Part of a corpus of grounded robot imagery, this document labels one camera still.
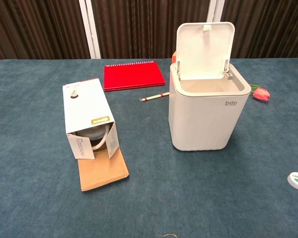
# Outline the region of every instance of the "spiral binding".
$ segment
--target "spiral binding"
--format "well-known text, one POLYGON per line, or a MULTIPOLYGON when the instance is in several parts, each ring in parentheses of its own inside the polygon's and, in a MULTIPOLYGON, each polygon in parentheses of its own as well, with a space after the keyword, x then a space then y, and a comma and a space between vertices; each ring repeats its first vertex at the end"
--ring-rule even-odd
POLYGON ((153 60, 151 60, 151 61, 144 61, 144 62, 135 62, 135 63, 108 64, 108 65, 105 65, 105 67, 116 67, 116 66, 136 65, 136 64, 144 64, 144 63, 153 63, 153 60))

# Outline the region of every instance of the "table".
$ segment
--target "table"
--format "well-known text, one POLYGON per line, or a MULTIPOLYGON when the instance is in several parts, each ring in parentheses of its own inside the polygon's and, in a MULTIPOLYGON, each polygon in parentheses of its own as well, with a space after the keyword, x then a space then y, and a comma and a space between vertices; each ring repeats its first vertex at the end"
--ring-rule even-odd
POLYGON ((0 60, 0 237, 296 237, 298 59, 232 59, 249 97, 227 146, 183 152, 171 143, 166 85, 106 92, 130 176, 81 192, 65 134, 62 85, 106 64, 147 59, 0 60))

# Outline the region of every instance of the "pink tulip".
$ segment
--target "pink tulip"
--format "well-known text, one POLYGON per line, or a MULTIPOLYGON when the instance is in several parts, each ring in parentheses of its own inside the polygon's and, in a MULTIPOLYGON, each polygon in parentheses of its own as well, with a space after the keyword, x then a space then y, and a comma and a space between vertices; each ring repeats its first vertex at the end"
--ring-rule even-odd
POLYGON ((253 97, 257 100, 267 102, 270 98, 270 93, 265 88, 256 88, 253 97))

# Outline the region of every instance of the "tulip flower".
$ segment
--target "tulip flower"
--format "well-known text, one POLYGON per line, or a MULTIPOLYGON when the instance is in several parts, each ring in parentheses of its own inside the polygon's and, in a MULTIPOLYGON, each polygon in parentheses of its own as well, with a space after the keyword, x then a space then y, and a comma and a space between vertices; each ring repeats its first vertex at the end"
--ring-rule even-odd
POLYGON ((270 93, 265 89, 255 84, 250 84, 252 95, 255 99, 267 102, 270 98, 270 93))

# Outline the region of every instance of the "yellow label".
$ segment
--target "yellow label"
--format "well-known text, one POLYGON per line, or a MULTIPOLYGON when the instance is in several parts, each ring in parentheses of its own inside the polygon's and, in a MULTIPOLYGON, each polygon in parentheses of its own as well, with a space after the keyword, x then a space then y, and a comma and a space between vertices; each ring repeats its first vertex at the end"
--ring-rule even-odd
POLYGON ((104 122, 104 121, 108 121, 108 120, 110 120, 109 116, 105 116, 105 117, 102 117, 102 118, 96 118, 96 119, 91 120, 91 124, 95 125, 95 124, 98 124, 98 123, 101 123, 101 122, 104 122))

